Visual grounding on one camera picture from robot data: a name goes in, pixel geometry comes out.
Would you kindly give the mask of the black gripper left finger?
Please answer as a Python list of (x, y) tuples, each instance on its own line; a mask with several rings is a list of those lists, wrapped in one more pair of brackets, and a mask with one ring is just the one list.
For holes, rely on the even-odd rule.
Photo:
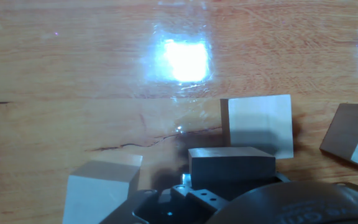
[(229, 202), (207, 189), (174, 185), (162, 193), (139, 190), (111, 212), (101, 224), (206, 223)]

